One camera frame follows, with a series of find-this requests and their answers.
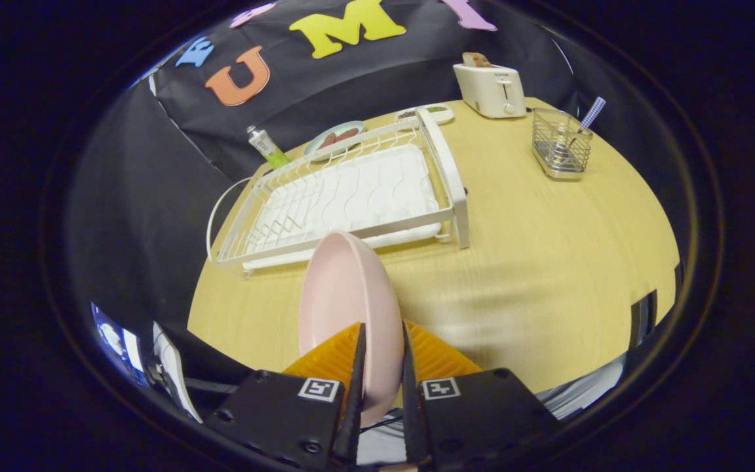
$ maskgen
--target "dish soap bottle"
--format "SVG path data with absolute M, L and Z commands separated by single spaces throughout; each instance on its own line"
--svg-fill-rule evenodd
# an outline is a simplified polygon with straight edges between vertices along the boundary
M 252 147 L 258 149 L 258 152 L 264 156 L 264 159 L 267 159 L 267 162 L 273 165 L 273 169 L 278 169 L 282 165 L 290 162 L 288 161 L 287 156 L 281 152 L 281 149 L 273 143 L 273 140 L 270 140 L 266 131 L 263 129 L 255 129 L 255 126 L 249 126 L 249 128 L 246 129 L 246 132 L 249 133 L 249 144 L 252 144 Z

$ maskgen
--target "letter m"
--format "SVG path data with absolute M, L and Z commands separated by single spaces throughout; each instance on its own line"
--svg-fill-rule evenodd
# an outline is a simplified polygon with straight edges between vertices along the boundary
M 342 19 L 315 13 L 291 24 L 290 31 L 305 34 L 314 46 L 313 56 L 317 59 L 342 50 L 342 45 L 332 42 L 329 36 L 349 45 L 359 43 L 361 26 L 366 30 L 363 37 L 370 41 L 404 35 L 407 30 L 395 24 L 380 8 L 380 3 L 381 0 L 354 0 L 345 6 Z

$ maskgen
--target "wire rack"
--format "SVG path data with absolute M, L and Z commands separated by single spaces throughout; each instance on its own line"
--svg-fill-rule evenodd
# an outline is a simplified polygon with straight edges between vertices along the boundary
M 452 222 L 459 247 L 470 245 L 464 187 L 425 108 L 412 125 L 395 123 L 318 149 L 244 191 L 216 262 L 247 275 L 308 260 L 333 230 L 377 248 L 438 237 Z
M 590 158 L 592 132 L 563 111 L 536 108 L 532 123 L 534 155 L 549 176 L 581 177 Z

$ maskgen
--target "table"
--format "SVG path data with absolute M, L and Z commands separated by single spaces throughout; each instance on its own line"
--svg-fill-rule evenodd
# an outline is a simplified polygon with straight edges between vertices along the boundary
M 469 191 L 471 247 L 429 239 L 377 250 L 402 317 L 482 368 L 511 368 L 535 392 L 616 358 L 629 346 L 634 302 L 657 289 L 658 319 L 674 304 L 680 255 L 656 196 L 599 136 L 579 182 L 551 180 L 532 155 L 532 113 L 486 119 L 462 101 L 448 103 L 455 119 L 441 130 Z M 551 108 L 533 98 L 526 105 Z M 392 122 L 390 113 L 366 126 Z M 299 357 L 306 266 L 245 279 L 207 260 L 189 331 L 249 367 L 284 370 Z

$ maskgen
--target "white dish rack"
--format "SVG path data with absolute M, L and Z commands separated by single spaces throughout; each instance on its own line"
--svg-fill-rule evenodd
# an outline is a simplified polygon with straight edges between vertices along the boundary
M 319 153 L 333 157 L 312 163 Z M 443 191 L 442 203 L 434 184 Z M 311 259 L 320 239 L 335 230 L 380 248 L 442 237 L 442 223 L 451 221 L 459 248 L 470 245 L 465 189 L 425 108 L 416 110 L 414 120 L 362 132 L 296 159 L 244 191 L 249 194 L 213 255 L 212 220 L 223 197 L 215 204 L 206 248 L 209 260 L 240 268 L 246 276 L 261 267 Z

